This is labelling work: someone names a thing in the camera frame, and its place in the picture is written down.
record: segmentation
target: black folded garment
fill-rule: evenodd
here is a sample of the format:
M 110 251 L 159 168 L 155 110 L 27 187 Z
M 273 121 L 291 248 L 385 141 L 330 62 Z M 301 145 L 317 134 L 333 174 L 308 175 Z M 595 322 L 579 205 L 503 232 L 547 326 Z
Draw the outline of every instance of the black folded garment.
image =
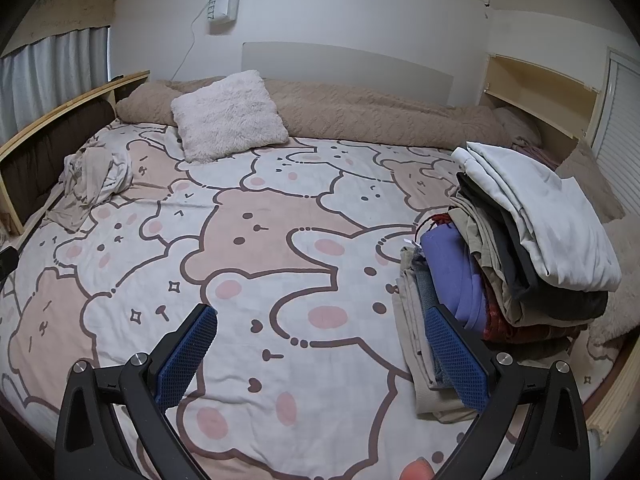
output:
M 520 243 L 518 228 L 511 214 L 468 175 L 458 173 L 457 177 L 462 196 L 488 216 L 504 279 L 515 300 L 563 321 L 582 321 L 604 314 L 609 299 L 606 290 L 569 290 L 542 280 L 533 267 L 529 251 Z

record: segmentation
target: wooden bed rail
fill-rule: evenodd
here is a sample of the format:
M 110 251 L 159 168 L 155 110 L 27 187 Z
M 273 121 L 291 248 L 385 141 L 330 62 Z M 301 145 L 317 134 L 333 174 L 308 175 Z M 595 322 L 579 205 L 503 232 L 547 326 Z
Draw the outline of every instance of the wooden bed rail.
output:
M 69 113 L 74 108 L 78 108 L 80 105 L 91 101 L 92 99 L 105 99 L 111 105 L 111 107 L 115 109 L 116 99 L 114 91 L 135 82 L 143 82 L 148 77 L 148 75 L 149 70 L 145 70 L 144 72 L 136 72 L 135 74 L 124 76 L 120 79 L 108 82 L 105 85 L 94 88 L 93 90 L 79 95 L 78 97 L 61 104 L 39 119 L 33 121 L 33 123 L 20 130 L 11 139 L 0 146 L 0 213 L 4 213 L 9 216 L 11 221 L 11 225 L 9 227 L 12 232 L 17 232 L 19 235 L 23 234 L 24 225 L 18 217 L 18 213 L 15 210 L 11 197 L 9 197 L 9 193 L 5 186 L 4 179 L 2 177 L 2 161 L 4 161 L 5 158 L 7 158 L 7 156 L 13 150 L 18 148 L 24 142 L 27 142 L 45 126 Z

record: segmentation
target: headboard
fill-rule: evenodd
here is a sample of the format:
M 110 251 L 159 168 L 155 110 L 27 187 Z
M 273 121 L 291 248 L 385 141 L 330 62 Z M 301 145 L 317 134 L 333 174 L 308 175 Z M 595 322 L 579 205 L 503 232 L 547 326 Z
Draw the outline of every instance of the headboard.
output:
M 125 76 L 72 99 L 0 146 L 0 213 L 12 234 L 46 202 L 65 156 L 75 153 L 115 118 L 117 100 L 142 84 L 149 72 Z
M 371 88 L 385 94 L 446 105 L 453 76 L 382 54 L 315 43 L 242 44 L 242 70 L 262 77 Z

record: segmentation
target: stack of folded clothes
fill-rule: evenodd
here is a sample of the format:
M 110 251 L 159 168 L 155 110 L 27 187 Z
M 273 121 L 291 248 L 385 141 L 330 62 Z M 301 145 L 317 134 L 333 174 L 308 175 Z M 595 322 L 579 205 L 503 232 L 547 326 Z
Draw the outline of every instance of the stack of folded clothes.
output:
M 417 412 L 473 416 L 425 337 L 424 314 L 444 304 L 467 330 L 520 362 L 549 366 L 607 306 L 616 255 L 575 179 L 505 148 L 467 143 L 448 213 L 401 252 L 394 314 Z

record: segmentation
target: white cord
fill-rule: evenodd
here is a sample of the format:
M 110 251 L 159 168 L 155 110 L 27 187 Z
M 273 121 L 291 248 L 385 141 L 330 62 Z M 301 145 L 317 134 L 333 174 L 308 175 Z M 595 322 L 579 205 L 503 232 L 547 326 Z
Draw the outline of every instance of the white cord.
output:
M 193 31 L 193 25 L 195 24 L 196 20 L 200 17 L 200 15 L 202 14 L 202 12 L 204 11 L 204 9 L 207 8 L 207 6 L 209 5 L 209 0 L 207 0 L 207 3 L 204 4 L 204 7 L 202 7 L 200 9 L 200 12 L 198 13 L 198 15 L 193 19 L 193 21 L 191 22 L 191 46 L 189 47 L 189 49 L 187 50 L 187 53 L 184 55 L 184 58 L 182 58 L 182 62 L 180 63 L 180 66 L 175 69 L 174 75 L 171 76 L 171 80 L 174 80 L 175 77 L 178 75 L 178 72 L 180 72 L 180 69 L 182 68 L 182 66 L 184 65 L 184 62 L 187 61 L 187 57 L 189 56 L 189 53 L 191 52 L 191 49 L 193 49 L 193 47 L 196 44 L 196 34 Z

